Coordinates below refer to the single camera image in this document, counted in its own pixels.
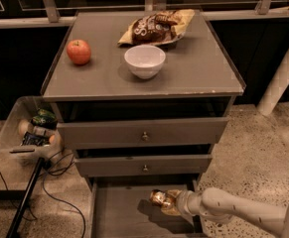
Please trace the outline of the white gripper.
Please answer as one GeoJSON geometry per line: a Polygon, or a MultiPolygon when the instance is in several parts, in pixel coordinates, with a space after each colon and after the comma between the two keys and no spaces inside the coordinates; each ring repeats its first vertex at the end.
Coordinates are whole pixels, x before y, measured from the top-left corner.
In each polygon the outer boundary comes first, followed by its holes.
{"type": "Polygon", "coordinates": [[[176,198],[176,207],[162,207],[161,211],[170,216],[182,216],[194,226],[197,226],[200,220],[201,195],[191,190],[169,189],[166,191],[168,197],[176,198]]]}

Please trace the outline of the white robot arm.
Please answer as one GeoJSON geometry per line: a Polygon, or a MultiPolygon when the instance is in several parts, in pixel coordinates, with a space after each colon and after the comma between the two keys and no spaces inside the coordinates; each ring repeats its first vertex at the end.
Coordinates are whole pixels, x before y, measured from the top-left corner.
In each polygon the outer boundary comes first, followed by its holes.
{"type": "Polygon", "coordinates": [[[289,238],[289,205],[280,207],[253,201],[215,187],[202,193],[176,189],[160,191],[157,202],[167,215],[199,215],[217,223],[228,223],[237,216],[276,238],[289,238]]]}

